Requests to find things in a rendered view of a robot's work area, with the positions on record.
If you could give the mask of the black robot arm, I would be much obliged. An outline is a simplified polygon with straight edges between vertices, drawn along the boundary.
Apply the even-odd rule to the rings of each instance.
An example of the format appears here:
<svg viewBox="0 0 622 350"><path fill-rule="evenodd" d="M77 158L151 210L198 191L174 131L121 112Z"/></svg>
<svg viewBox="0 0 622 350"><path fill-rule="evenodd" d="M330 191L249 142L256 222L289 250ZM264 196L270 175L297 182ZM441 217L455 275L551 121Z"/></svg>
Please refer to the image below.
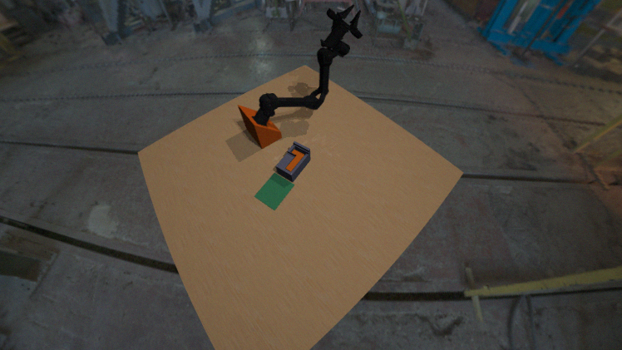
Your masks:
<svg viewBox="0 0 622 350"><path fill-rule="evenodd" d="M321 41L321 48L318 50L318 63L320 65L319 88L305 97L277 97L274 93L263 94L259 98L259 110L255 116L252 116L258 125L267 126L270 117L275 115L275 109L279 107L306 107L311 110L317 110L325 100L329 93L328 74L329 67L333 59L339 55L346 56L350 50L350 46L345 42L339 41L329 33L328 38ZM327 47L327 48L323 48ZM319 99L316 97L321 93Z"/></svg>

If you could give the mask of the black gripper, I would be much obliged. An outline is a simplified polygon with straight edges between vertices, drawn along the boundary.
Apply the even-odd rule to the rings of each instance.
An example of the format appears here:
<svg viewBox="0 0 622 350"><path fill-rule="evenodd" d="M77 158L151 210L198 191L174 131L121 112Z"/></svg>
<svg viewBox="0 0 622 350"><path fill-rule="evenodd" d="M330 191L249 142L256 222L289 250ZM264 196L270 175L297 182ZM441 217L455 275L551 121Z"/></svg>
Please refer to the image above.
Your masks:
<svg viewBox="0 0 622 350"><path fill-rule="evenodd" d="M360 17L361 10L358 11L358 13L355 15L354 19L350 22L351 25L347 24L344 20L342 20L342 19L345 19L348 16L348 14L352 11L353 7L354 7L354 5L350 6L347 9L345 9L345 11L343 11L343 12L337 12L337 14L334 11L332 11L330 8L327 11L327 16L329 18L333 19L333 21L338 21L337 25L335 26L335 28L332 29L332 31L330 33L331 33L332 36L337 38L339 41L341 41L343 39L343 36L348 32L348 30L357 39L359 39L360 37L363 36L363 34L357 28L358 19Z"/></svg>

